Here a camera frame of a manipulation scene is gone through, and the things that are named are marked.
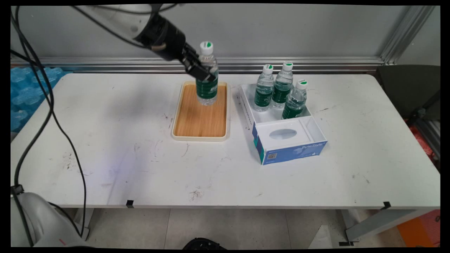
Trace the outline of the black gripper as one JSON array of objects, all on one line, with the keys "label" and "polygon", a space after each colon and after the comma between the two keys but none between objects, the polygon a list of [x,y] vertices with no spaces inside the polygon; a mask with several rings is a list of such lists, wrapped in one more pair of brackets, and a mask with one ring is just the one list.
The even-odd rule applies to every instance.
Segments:
[{"label": "black gripper", "polygon": [[216,79],[210,68],[201,64],[196,50],[186,43],[185,34],[159,13],[151,15],[135,40],[167,61],[182,61],[185,72],[196,80],[213,82]]}]

